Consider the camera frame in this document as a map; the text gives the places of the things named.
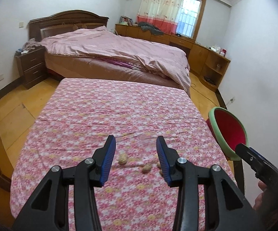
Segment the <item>person's right hand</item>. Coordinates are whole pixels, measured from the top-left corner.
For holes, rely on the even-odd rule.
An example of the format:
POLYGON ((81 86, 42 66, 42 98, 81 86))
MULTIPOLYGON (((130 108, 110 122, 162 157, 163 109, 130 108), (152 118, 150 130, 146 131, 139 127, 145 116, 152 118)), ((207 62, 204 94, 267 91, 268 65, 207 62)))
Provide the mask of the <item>person's right hand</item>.
POLYGON ((263 196, 264 196, 264 192, 267 190, 267 185, 264 184, 262 181, 259 181, 258 187, 261 189, 262 192, 255 199, 255 204, 253 206, 253 209, 256 211, 258 211, 258 209, 260 208, 260 206, 263 202, 263 196))

